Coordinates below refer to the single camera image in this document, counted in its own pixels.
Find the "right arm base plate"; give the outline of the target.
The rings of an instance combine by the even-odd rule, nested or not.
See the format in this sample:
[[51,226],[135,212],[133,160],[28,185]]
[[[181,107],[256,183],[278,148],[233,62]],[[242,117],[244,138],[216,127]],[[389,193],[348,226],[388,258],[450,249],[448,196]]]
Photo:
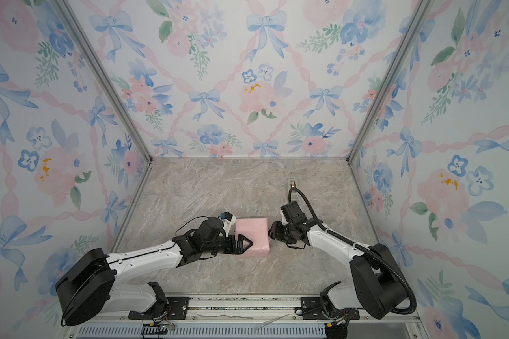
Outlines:
[[351,320],[359,320],[360,314],[357,309],[337,309],[329,300],[323,297],[302,297],[301,306],[295,310],[297,316],[303,320],[337,321],[344,319],[348,314]]

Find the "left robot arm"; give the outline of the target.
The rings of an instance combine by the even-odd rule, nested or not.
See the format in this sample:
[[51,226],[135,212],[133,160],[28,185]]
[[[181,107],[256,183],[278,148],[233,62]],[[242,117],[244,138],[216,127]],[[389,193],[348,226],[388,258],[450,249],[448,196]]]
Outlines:
[[244,254],[253,241],[230,233],[235,224],[235,216],[223,213],[153,247],[111,254],[101,248],[88,251],[55,285],[62,309],[61,325],[77,326],[108,312],[128,311],[143,319],[162,317],[169,309],[162,287],[156,282],[128,285],[128,281],[219,254]]

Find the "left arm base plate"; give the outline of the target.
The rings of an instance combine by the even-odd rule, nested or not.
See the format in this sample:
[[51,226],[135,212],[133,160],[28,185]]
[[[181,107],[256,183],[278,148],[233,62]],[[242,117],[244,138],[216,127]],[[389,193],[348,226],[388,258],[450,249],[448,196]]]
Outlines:
[[145,312],[131,311],[129,320],[185,320],[189,308],[188,297],[167,297],[166,300],[158,299],[156,303]]

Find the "purple wrapping paper sheet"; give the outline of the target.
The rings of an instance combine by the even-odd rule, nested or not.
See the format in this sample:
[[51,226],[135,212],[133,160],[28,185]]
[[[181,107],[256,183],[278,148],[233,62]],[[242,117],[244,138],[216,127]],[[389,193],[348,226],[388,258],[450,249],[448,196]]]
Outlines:
[[270,252],[268,230],[268,218],[237,219],[235,226],[236,236],[243,235],[253,242],[253,245],[241,256],[267,256]]

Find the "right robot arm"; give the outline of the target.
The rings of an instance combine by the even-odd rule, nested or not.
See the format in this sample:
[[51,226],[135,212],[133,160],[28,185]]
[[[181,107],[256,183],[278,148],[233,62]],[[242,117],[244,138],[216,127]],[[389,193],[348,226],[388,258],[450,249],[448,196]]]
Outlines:
[[281,207],[281,220],[272,223],[269,237],[292,249],[302,242],[348,265],[352,283],[335,282],[320,293],[322,312],[331,319],[352,309],[375,319],[417,310],[414,292],[387,247],[350,240],[316,216],[308,218],[295,201]]

